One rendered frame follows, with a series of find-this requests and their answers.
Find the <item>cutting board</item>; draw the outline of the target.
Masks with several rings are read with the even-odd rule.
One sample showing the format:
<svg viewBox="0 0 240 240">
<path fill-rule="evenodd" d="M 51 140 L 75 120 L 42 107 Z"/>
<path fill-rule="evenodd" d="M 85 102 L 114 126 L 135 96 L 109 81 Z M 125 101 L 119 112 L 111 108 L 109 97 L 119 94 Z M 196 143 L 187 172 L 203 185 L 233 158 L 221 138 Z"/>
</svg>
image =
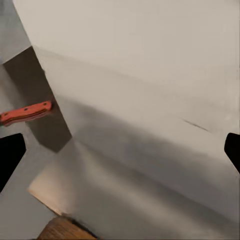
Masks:
<svg viewBox="0 0 240 240">
<path fill-rule="evenodd" d="M 98 240 L 63 217 L 50 220 L 36 240 Z"/>
</svg>

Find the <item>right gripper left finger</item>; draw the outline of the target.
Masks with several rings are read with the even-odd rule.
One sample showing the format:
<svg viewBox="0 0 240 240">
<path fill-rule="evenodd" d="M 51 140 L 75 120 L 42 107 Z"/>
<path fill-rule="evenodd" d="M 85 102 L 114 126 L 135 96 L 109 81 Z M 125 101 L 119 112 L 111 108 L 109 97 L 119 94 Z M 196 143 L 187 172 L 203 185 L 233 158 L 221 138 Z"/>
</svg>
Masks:
<svg viewBox="0 0 240 240">
<path fill-rule="evenodd" d="M 0 138 L 0 193 L 26 152 L 22 133 Z"/>
</svg>

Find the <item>parer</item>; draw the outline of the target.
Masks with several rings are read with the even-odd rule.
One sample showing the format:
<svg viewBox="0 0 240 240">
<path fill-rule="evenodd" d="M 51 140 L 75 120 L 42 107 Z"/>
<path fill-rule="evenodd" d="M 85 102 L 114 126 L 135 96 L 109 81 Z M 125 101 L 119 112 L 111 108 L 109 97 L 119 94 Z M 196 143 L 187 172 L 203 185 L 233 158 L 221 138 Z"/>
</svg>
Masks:
<svg viewBox="0 0 240 240">
<path fill-rule="evenodd" d="M 0 123 L 6 124 L 9 121 L 35 116 L 45 111 L 51 112 L 54 106 L 51 101 L 45 101 L 22 108 L 6 111 L 0 114 Z"/>
</svg>

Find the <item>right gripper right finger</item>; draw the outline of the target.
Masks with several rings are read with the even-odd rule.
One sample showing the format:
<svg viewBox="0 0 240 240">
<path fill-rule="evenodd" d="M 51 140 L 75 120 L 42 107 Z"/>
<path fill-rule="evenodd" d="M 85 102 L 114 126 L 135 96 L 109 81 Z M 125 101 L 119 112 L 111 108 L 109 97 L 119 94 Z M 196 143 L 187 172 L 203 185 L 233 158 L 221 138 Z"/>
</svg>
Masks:
<svg viewBox="0 0 240 240">
<path fill-rule="evenodd" d="M 229 133 L 225 141 L 224 151 L 240 173 L 240 135 Z"/>
</svg>

